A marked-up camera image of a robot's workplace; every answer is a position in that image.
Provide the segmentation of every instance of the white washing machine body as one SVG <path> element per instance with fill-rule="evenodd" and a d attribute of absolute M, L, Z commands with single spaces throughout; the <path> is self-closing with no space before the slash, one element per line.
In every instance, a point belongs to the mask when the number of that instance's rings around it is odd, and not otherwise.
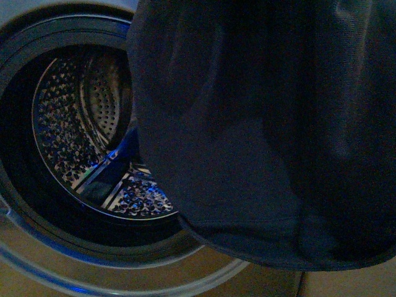
<path fill-rule="evenodd" d="M 0 258 L 72 296 L 195 296 L 248 266 L 181 230 L 149 170 L 123 154 L 136 146 L 125 40 L 137 2 L 0 2 Z M 107 187 L 112 166 L 123 171 Z M 235 296 L 263 292 L 250 277 L 275 273 L 252 271 Z M 287 277 L 292 289 L 271 294 L 295 290 Z"/>

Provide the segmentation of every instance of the laundry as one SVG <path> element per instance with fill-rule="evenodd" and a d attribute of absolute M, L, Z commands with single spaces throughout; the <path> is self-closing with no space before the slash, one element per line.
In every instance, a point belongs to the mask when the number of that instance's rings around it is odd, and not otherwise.
<path fill-rule="evenodd" d="M 185 229 L 281 269 L 396 254 L 395 13 L 390 1 L 139 3 L 140 152 Z"/>

